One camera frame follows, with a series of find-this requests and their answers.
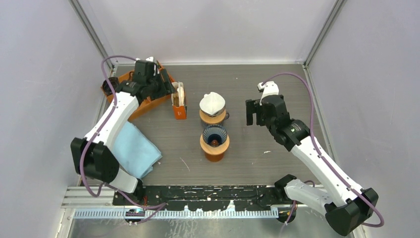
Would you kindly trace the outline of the black cup beside tray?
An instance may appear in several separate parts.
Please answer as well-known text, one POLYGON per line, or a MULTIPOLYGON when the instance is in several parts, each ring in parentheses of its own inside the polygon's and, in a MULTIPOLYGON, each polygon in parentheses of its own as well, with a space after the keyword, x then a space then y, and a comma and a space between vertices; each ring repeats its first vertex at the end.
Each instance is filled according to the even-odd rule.
POLYGON ((119 85, 118 77, 109 77, 108 79, 103 81, 101 86, 102 91, 108 97, 113 94, 113 90, 115 91, 119 85))

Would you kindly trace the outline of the light blue cloth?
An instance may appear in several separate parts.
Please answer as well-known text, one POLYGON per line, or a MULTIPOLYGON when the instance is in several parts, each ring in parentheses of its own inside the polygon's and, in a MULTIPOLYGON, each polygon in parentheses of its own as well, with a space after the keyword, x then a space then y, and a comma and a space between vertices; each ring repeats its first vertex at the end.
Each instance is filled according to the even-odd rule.
POLYGON ((137 179, 144 178, 162 158, 161 151, 132 123, 126 122, 111 150, 120 165, 137 179))

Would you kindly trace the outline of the white paper coffee filter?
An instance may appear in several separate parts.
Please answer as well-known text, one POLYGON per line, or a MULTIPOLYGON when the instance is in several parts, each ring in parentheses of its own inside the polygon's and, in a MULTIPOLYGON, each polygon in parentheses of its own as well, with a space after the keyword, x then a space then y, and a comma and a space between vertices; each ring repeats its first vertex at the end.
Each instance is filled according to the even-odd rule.
POLYGON ((215 117, 225 110, 225 104, 225 99, 220 94, 210 92, 204 94, 200 100, 199 107, 204 114, 215 117))

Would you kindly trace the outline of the orange wooden compartment tray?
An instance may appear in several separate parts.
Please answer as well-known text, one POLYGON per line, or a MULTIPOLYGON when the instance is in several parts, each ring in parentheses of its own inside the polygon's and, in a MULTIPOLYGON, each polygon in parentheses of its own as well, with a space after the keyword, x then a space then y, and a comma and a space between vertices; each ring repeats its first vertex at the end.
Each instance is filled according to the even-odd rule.
MULTIPOLYGON (((165 67, 160 64, 159 62, 158 64, 158 68, 161 72, 162 69, 165 69, 165 67)), ((119 83, 121 83, 124 80, 132 80, 132 76, 133 76, 134 70, 128 71, 125 74, 121 75, 118 77, 119 83)), ((174 79, 172 78, 172 76, 169 74, 170 80, 171 82, 174 82, 174 79)), ((113 96, 106 96, 106 99, 109 103, 112 102, 113 100, 113 96)), ((166 100, 170 99, 170 95, 167 95, 163 98, 159 98, 159 99, 155 99, 155 100, 151 100, 150 97, 148 97, 146 100, 144 100, 138 107, 138 109, 132 113, 132 115, 129 117, 128 121, 129 122, 133 122, 134 119, 146 114, 147 112, 149 112, 150 110, 152 110, 153 108, 163 104, 166 100)))

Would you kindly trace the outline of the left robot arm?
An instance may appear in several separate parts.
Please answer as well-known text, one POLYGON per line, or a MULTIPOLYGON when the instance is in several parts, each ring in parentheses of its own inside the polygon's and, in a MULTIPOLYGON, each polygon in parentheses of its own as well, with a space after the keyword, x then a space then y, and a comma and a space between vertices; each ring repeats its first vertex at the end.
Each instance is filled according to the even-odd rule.
POLYGON ((105 185, 125 192, 125 198, 133 205, 144 200, 144 191, 139 179, 126 172, 112 153, 115 140, 129 117, 146 100, 156 100, 175 92, 166 69, 154 57, 135 59, 130 80, 124 80, 116 88, 108 78, 113 100, 97 124, 82 138, 75 137, 71 153, 75 171, 81 176, 84 186, 92 196, 87 178, 96 179, 105 185))

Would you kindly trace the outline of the amber glass carafe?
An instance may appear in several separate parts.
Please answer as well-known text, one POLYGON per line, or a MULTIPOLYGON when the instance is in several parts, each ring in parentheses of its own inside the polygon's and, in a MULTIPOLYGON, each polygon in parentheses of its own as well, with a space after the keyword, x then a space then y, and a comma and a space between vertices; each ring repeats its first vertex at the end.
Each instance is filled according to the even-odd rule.
POLYGON ((223 159, 224 154, 212 155, 205 153, 205 157, 211 162, 218 162, 223 159))

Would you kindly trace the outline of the clear glass mug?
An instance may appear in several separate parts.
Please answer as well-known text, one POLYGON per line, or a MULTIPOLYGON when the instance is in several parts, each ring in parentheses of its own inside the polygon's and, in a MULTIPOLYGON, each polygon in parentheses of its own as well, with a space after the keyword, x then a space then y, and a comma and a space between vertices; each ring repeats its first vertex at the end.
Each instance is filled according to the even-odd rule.
POLYGON ((203 127, 220 125, 223 126, 224 122, 229 119, 230 114, 228 111, 224 110, 221 114, 216 116, 209 116, 202 110, 200 110, 200 119, 203 127))

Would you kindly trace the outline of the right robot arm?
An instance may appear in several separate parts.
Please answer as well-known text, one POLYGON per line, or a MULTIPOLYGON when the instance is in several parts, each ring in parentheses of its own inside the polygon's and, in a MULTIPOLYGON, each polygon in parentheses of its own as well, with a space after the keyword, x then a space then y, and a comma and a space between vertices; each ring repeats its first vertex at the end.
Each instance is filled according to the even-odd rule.
POLYGON ((246 100, 247 125, 265 126, 274 140, 301 160, 322 183, 320 190, 293 175, 275 183, 275 197, 280 203, 301 202, 326 218, 339 235, 347 236, 365 223, 374 212, 379 195, 373 188, 363 188, 329 157, 309 127, 292 119, 282 95, 261 100, 246 100))

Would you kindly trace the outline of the orange coffee filter box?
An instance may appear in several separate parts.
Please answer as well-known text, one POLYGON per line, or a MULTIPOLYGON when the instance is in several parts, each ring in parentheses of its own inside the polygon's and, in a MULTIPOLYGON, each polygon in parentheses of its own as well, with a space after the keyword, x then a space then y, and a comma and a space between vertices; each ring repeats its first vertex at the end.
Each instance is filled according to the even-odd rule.
POLYGON ((172 109, 173 109, 174 117, 175 117, 176 120, 184 120, 184 119, 187 119, 186 94, 185 94, 185 105, 184 106, 181 106, 181 107, 175 107, 175 106, 172 105, 172 109))

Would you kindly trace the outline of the blue glass dripper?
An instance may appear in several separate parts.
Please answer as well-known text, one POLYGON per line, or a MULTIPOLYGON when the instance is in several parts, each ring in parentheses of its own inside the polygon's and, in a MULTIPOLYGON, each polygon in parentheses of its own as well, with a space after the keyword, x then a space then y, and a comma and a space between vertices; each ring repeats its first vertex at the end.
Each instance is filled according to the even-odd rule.
POLYGON ((228 134, 226 129, 220 125, 207 126, 202 133, 204 143, 211 147, 218 147, 224 144, 228 134))

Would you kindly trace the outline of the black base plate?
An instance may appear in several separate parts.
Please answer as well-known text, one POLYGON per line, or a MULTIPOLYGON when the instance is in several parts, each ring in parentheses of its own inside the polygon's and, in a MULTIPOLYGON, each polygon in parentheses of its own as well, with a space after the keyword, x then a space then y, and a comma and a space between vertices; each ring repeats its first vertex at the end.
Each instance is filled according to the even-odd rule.
POLYGON ((275 218, 292 222, 297 205, 272 185, 146 185, 140 196, 115 192, 114 206, 124 206, 124 218, 152 219, 275 218))

